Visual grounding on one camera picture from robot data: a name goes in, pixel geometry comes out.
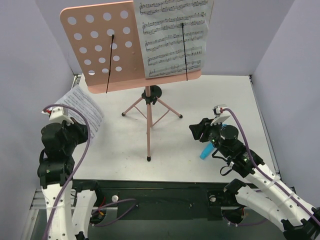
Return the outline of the sheet music page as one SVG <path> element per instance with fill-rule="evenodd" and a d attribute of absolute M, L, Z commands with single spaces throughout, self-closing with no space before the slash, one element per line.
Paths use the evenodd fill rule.
<path fill-rule="evenodd" d="M 135 0 L 133 6 L 147 79 L 204 67 L 214 1 Z"/>
<path fill-rule="evenodd" d="M 70 106 L 84 115 L 90 127 L 91 145 L 104 123 L 104 114 L 98 104 L 79 85 L 73 87 L 55 104 Z"/>

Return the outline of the pink perforated music stand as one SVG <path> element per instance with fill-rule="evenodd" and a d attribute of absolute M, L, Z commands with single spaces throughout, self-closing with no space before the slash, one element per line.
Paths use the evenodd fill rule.
<path fill-rule="evenodd" d="M 134 10 L 134 1 L 73 6 L 60 12 L 60 22 L 94 94 L 160 84 L 189 81 L 201 76 L 201 70 L 156 78 L 146 78 Z M 147 129 L 155 122 L 152 106 L 146 103 Z"/>

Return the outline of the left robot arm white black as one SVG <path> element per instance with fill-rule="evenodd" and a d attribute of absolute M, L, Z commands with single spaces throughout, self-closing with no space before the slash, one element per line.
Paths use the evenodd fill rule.
<path fill-rule="evenodd" d="M 44 149 L 39 156 L 37 175 L 44 196 L 47 240 L 87 240 L 92 209 L 101 206 L 106 198 L 96 180 L 80 182 L 75 187 L 75 207 L 71 191 L 75 168 L 73 152 L 77 145 L 88 140 L 88 128 L 74 121 L 68 124 L 50 123 L 41 130 Z"/>

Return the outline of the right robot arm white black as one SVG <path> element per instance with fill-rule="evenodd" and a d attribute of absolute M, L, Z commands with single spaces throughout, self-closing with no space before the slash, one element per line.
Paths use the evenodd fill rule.
<path fill-rule="evenodd" d="M 232 171 L 261 191 L 258 193 L 234 179 L 224 188 L 226 203 L 238 203 L 254 210 L 277 226 L 287 240 L 315 240 L 320 235 L 320 209 L 287 187 L 249 148 L 240 125 L 213 123 L 213 119 L 204 118 L 189 129 L 194 140 L 212 143 Z"/>

